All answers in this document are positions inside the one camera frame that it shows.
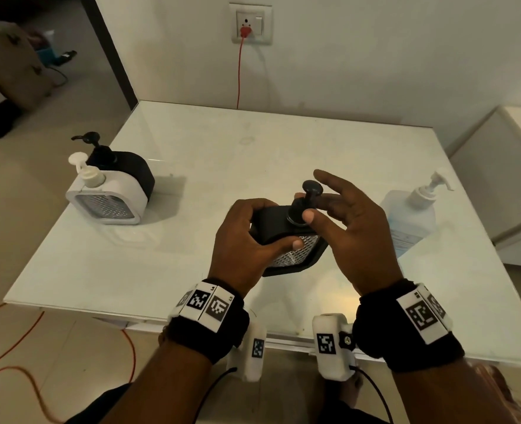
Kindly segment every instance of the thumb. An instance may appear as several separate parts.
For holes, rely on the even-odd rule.
[[[317,234],[323,236],[323,239],[333,247],[338,239],[345,233],[345,231],[337,226],[329,217],[325,214],[314,210],[307,209],[302,213],[304,221],[310,225],[310,227],[317,232]]]
[[[272,242],[272,244],[265,245],[268,249],[268,253],[271,260],[274,260],[288,251],[301,250],[304,247],[303,241],[297,236],[287,236],[278,241]]]

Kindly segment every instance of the hand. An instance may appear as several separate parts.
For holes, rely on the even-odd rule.
[[[403,278],[384,210],[347,180],[323,170],[313,171],[313,176],[340,193],[324,193],[316,201],[317,208],[347,229],[317,210],[306,210],[302,217],[329,243],[339,269],[355,290],[363,295]]]
[[[215,235],[209,277],[228,283],[243,298],[272,261],[288,251],[304,247],[297,236],[263,246],[249,234],[253,212],[276,205],[268,199],[240,199],[233,204]]]

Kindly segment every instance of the black soap dispenser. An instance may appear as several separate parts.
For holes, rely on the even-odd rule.
[[[321,238],[302,219],[307,208],[315,208],[315,199],[323,193],[323,186],[314,180],[302,184],[306,196],[296,198],[292,205],[263,208],[255,212],[251,221],[251,236],[261,245],[270,244],[286,236],[299,236],[304,248],[278,257],[266,268],[263,276],[300,272],[315,264],[327,247]]]
[[[82,140],[92,144],[94,149],[86,161],[86,165],[97,167],[100,170],[121,171],[134,177],[143,189],[147,199],[150,199],[154,189],[155,178],[152,175],[147,161],[143,157],[130,151],[113,151],[108,146],[99,143],[97,132],[86,132],[84,135],[76,135],[72,140]]]

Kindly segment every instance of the white table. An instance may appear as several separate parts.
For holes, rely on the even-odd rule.
[[[112,148],[140,154],[156,176],[143,223],[102,226],[68,206],[6,302],[158,329],[207,275],[215,232],[236,199],[288,205],[314,168],[353,181],[376,202],[427,183],[438,167],[454,175],[426,127],[155,102],[137,106]],[[446,308],[469,357],[521,364],[521,301],[454,177],[456,191],[440,191],[435,204],[438,231],[401,266]],[[313,316],[352,321],[358,295],[327,249],[306,271],[261,279],[245,302],[268,328],[269,346],[308,350]]]

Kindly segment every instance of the grille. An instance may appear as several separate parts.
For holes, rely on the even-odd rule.
[[[96,219],[134,219],[121,198],[111,195],[76,195],[76,199]]]
[[[304,260],[306,260],[306,257],[313,249],[313,246],[315,246],[315,244],[317,243],[319,235],[300,236],[300,238],[303,240],[304,243],[304,247],[301,250],[290,251],[286,254],[283,254],[282,256],[274,260],[270,267],[274,268],[282,266],[293,266],[295,264],[300,264]]]

